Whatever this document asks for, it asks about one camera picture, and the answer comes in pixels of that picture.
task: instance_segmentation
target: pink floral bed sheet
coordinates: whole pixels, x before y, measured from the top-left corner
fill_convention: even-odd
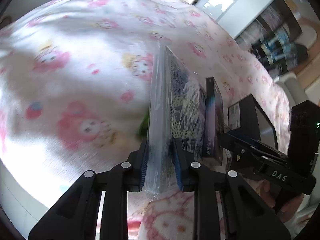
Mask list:
[[[259,61],[179,0],[53,0],[0,31],[0,157],[47,207],[86,170],[110,170],[139,147],[155,41],[214,76],[227,109],[253,94],[289,143],[289,104]],[[148,204],[128,195],[130,238],[191,239],[192,194]]]

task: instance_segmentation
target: cartoon character print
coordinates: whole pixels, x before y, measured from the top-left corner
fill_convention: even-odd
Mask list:
[[[3,29],[0,30],[0,38],[7,38],[10,37],[10,35],[12,34],[12,28],[11,27],[5,27]]]
[[[234,41],[231,38],[227,38],[226,40],[228,47],[232,47],[234,44]]]
[[[205,31],[204,36],[206,36],[209,39],[209,41],[214,41],[214,38],[207,30]]]
[[[63,0],[52,0],[52,1],[48,2],[48,3],[46,3],[45,5],[53,5],[53,4],[55,4],[57,2],[60,2],[60,1],[63,1]]]
[[[200,13],[198,13],[198,12],[195,11],[195,10],[191,10],[191,11],[190,11],[190,14],[191,14],[193,17],[200,17]]]
[[[240,61],[245,61],[245,60],[247,60],[244,56],[241,56],[240,54],[237,54],[237,58],[238,58]]]
[[[158,33],[158,32],[151,32],[149,33],[150,39],[155,40],[155,41],[163,41],[166,44],[171,44],[172,40],[169,38],[165,37],[164,35]]]
[[[206,58],[204,48],[197,42],[188,42],[189,47],[199,57]]]
[[[166,14],[166,11],[161,10],[159,5],[155,6],[155,11],[156,11],[156,13],[159,13],[159,14]]]
[[[154,24],[154,21],[149,17],[137,16],[137,18],[139,21],[143,22],[146,25],[153,26],[153,24]]]
[[[0,140],[2,144],[2,153],[5,153],[7,151],[4,144],[6,136],[7,136],[6,116],[5,116],[5,113],[2,110],[0,110]]]
[[[231,98],[235,98],[235,89],[230,87],[230,85],[227,82],[223,82],[223,88],[226,90],[227,95]]]
[[[96,23],[96,26],[102,29],[117,29],[119,28],[119,25],[114,22],[111,21],[109,19],[103,19],[102,21]]]
[[[63,68],[70,60],[70,52],[62,52],[58,47],[44,49],[35,58],[33,70],[39,73]]]
[[[153,56],[148,53],[146,57],[137,57],[132,64],[132,73],[145,81],[151,81]]]
[[[253,81],[252,81],[252,75],[247,76],[247,81],[252,85]]]
[[[232,63],[232,59],[228,55],[222,55],[222,57],[225,59],[225,61]]]
[[[41,23],[44,19],[45,19],[45,16],[39,16],[38,18],[28,22],[27,27],[34,27],[34,26],[38,25],[39,23]]]
[[[147,239],[190,238],[193,231],[193,198],[193,194],[177,192],[151,202],[142,219]]]
[[[184,22],[184,24],[185,24],[187,27],[196,28],[196,26],[193,24],[192,21],[184,20],[183,22]]]
[[[160,23],[166,26],[169,26],[170,28],[175,28],[176,26],[170,22],[168,19],[166,18],[160,18]]]
[[[266,76],[262,76],[262,83],[264,85],[269,83],[269,80],[268,80],[268,78]]]
[[[109,0],[88,0],[89,8],[97,8],[106,5]]]
[[[76,101],[68,105],[57,123],[58,137],[62,144],[77,150],[82,143],[92,142],[96,147],[113,144],[116,132],[110,124],[90,112],[86,105]]]
[[[125,67],[132,71],[133,76],[142,80],[151,82],[153,69],[153,55],[148,53],[147,56],[137,56],[125,53],[122,56],[122,62]]]

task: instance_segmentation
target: finger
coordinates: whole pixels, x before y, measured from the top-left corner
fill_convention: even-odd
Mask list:
[[[303,194],[294,197],[293,199],[289,200],[284,206],[281,208],[282,212],[286,212],[288,210],[293,210],[296,208],[296,210],[299,208],[301,202],[303,200]]]
[[[268,181],[268,180],[265,180],[264,182],[263,182],[263,187],[264,187],[264,190],[265,190],[265,192],[269,192],[270,191],[270,182]]]
[[[276,201],[274,200],[274,198],[270,195],[269,192],[265,191],[265,187],[263,187],[260,190],[260,197],[266,202],[266,204],[273,208],[276,205]]]
[[[289,221],[294,216],[296,211],[298,210],[302,200],[303,200],[303,195],[299,195],[299,196],[293,198],[292,200],[288,201],[281,208],[281,211],[283,212],[283,214],[281,215],[280,220],[282,222]]]

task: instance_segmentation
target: pink cartoon face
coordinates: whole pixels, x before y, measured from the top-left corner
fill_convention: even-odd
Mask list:
[[[55,4],[57,2],[60,2],[60,1],[63,1],[63,0],[52,0],[52,1],[48,2],[48,3],[46,3],[46,5],[53,5],[53,4]]]
[[[189,42],[188,45],[196,55],[206,58],[204,48],[200,44],[196,42]]]
[[[193,27],[193,28],[195,28],[195,25],[193,24],[192,21],[187,21],[187,20],[185,20],[184,23],[185,23],[186,26],[188,26],[188,27]]]
[[[166,44],[170,44],[172,42],[169,38],[167,38],[167,37],[165,37],[162,34],[157,33],[157,32],[151,32],[151,33],[149,33],[149,35],[150,35],[150,38],[152,40],[155,40],[155,41],[163,41]]]
[[[63,68],[70,60],[70,52],[62,52],[57,47],[44,50],[35,58],[34,71],[44,73]]]
[[[132,73],[134,76],[138,76],[145,81],[151,81],[152,68],[153,56],[147,54],[146,57],[138,57],[137,60],[133,62]]]
[[[235,90],[234,90],[234,88],[231,88],[228,83],[224,82],[223,88],[226,90],[227,95],[228,95],[231,99],[233,99],[233,98],[235,97]]]
[[[194,16],[194,17],[200,17],[200,13],[198,13],[198,12],[196,12],[196,11],[193,11],[193,10],[190,11],[190,14],[191,14],[192,16]]]
[[[76,150],[81,143],[93,142],[102,147],[111,143],[115,132],[94,113],[90,112],[85,104],[76,101],[68,105],[57,123],[58,137],[68,149]]]
[[[115,29],[118,28],[119,25],[114,21],[110,21],[109,19],[103,19],[101,22],[97,23],[97,27],[102,29]]]
[[[210,41],[214,41],[214,38],[212,37],[212,35],[206,31],[205,34],[204,34]]]
[[[79,125],[79,134],[84,140],[95,139],[101,130],[101,122],[98,119],[84,119]]]
[[[137,16],[138,20],[147,24],[147,25],[153,25],[153,20],[151,20],[149,17],[143,17],[143,16]]]
[[[6,135],[7,135],[6,116],[5,116],[5,113],[2,110],[0,110],[0,140],[2,143],[2,153],[6,152],[6,147],[4,144]]]
[[[161,10],[158,5],[155,7],[155,11],[160,14],[166,14],[166,11]]]
[[[89,0],[88,7],[89,8],[97,8],[106,5],[109,0]]]
[[[189,239],[193,232],[193,223],[178,212],[164,212],[157,216],[148,236],[159,235],[162,239]]]
[[[44,16],[40,16],[34,20],[31,20],[30,22],[28,22],[27,27],[33,27],[38,25],[39,23],[41,23],[43,20],[45,19]]]
[[[165,19],[165,18],[161,18],[160,19],[160,23],[162,23],[163,25],[167,25],[170,28],[175,28],[176,27],[172,22],[170,22],[168,19]]]

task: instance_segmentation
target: green object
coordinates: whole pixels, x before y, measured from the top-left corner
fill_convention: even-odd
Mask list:
[[[148,127],[149,127],[149,109],[146,115],[143,118],[143,121],[140,125],[139,131],[138,131],[138,136],[139,137],[147,137],[148,136]]]

